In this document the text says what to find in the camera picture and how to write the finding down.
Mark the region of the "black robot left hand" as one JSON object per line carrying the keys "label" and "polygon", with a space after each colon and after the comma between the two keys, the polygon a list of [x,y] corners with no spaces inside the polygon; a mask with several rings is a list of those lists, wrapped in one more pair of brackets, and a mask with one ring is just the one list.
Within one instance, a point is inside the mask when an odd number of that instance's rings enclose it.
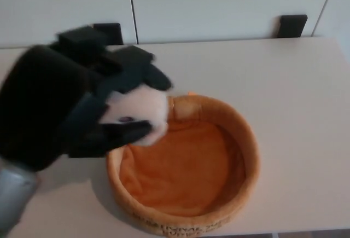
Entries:
{"label": "black robot left hand", "polygon": [[147,85],[171,88],[154,55],[130,45],[108,51],[109,37],[91,26],[61,32],[14,63],[1,86],[1,158],[38,172],[60,156],[100,158],[151,131],[146,120],[103,121],[113,92]]}

